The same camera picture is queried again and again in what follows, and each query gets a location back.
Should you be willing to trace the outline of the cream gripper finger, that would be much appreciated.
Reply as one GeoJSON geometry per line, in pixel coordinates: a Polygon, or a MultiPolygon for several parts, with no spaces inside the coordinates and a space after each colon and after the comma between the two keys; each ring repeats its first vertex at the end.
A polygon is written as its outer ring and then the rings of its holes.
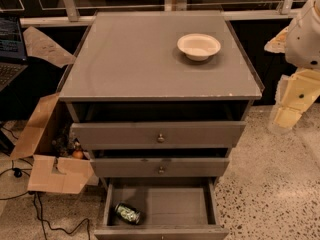
{"type": "Polygon", "coordinates": [[[285,27],[275,37],[273,37],[265,44],[264,50],[271,53],[284,53],[287,33],[288,28],[285,27]]]}
{"type": "Polygon", "coordinates": [[[301,114],[291,109],[272,107],[269,116],[268,130],[274,134],[287,134],[301,118],[301,114]]]}

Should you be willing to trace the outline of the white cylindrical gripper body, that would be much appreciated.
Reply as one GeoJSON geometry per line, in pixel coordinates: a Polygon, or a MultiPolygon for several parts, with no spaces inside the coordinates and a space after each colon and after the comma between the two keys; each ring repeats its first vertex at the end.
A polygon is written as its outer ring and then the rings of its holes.
{"type": "Polygon", "coordinates": [[[306,112],[319,96],[320,71],[298,68],[291,76],[281,76],[275,100],[283,109],[306,112]]]}

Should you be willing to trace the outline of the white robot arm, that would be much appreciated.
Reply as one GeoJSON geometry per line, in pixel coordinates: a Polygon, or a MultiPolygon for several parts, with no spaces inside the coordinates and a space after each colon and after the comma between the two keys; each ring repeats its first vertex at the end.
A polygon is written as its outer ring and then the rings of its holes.
{"type": "Polygon", "coordinates": [[[269,130],[284,134],[320,96],[320,0],[307,0],[264,50],[283,53],[296,67],[291,76],[281,76],[269,118],[269,130]]]}

